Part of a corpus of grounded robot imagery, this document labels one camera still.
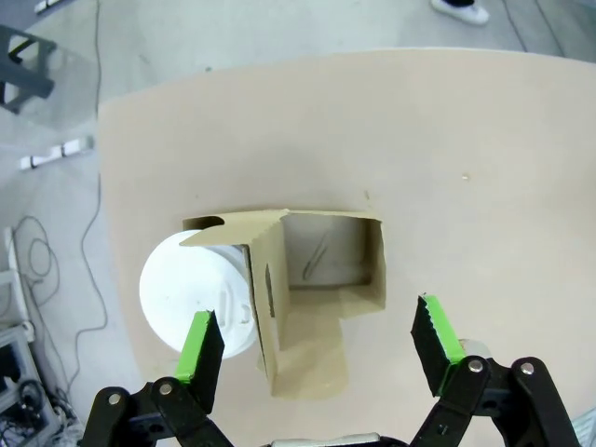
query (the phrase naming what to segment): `gray plastic stool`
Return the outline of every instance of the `gray plastic stool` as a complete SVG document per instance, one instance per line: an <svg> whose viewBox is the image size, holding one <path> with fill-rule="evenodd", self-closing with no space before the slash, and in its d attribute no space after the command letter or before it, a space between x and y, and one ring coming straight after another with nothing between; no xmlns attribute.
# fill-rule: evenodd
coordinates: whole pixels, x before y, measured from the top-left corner
<svg viewBox="0 0 596 447"><path fill-rule="evenodd" d="M10 40L21 37L24 42L10 49ZM31 45L37 44L34 66L26 68L19 56ZM47 58L56 49L56 43L41 39L32 34L23 33L13 28L0 25L0 106L18 114L20 107L33 96L47 98L54 89L54 81L47 77ZM17 96L6 101L6 86L12 84L18 88Z"/></svg>

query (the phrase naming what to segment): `white shoe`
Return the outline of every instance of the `white shoe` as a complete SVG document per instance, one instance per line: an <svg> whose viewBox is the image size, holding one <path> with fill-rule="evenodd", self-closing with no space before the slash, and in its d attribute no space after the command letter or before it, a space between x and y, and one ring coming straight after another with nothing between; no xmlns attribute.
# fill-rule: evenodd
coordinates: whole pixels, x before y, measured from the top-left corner
<svg viewBox="0 0 596 447"><path fill-rule="evenodd" d="M469 7L452 7L445 0L430 0L430 5L439 12L470 25L484 25L490 17L486 9L476 4Z"/></svg>

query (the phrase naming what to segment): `open cardboard box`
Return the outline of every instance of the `open cardboard box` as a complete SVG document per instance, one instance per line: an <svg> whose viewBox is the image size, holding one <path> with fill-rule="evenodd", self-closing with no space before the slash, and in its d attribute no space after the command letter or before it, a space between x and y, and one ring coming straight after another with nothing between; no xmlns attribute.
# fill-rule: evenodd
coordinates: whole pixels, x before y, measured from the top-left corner
<svg viewBox="0 0 596 447"><path fill-rule="evenodd" d="M366 212L262 210L187 219L184 246L244 249L274 396L323 399L347 385L340 319L385 308L381 222Z"/></svg>

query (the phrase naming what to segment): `beige tabletop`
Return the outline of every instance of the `beige tabletop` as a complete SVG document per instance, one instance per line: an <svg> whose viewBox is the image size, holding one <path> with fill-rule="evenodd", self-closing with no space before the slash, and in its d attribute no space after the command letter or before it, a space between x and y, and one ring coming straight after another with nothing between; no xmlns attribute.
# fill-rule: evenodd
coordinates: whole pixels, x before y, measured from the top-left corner
<svg viewBox="0 0 596 447"><path fill-rule="evenodd" d="M223 363L213 418L237 445L377 431L430 410L409 334L419 292L501 364L544 360L572 416L596 405L596 66L520 53L374 51L200 74L102 108L102 184L122 311L147 380L177 355L139 275L185 217L372 210L386 311L344 321L349 386L268 394L258 346ZM490 420L464 446L502 445Z"/></svg>

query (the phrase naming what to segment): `white round container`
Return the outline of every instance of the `white round container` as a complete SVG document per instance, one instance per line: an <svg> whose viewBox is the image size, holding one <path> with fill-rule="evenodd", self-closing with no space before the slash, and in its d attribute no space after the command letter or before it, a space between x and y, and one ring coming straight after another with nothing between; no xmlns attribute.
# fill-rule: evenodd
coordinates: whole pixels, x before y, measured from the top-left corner
<svg viewBox="0 0 596 447"><path fill-rule="evenodd" d="M236 247L180 245L198 231L170 236L149 255L139 281L142 312L157 336L180 352L195 313L215 311L228 359L257 339L247 266Z"/></svg>

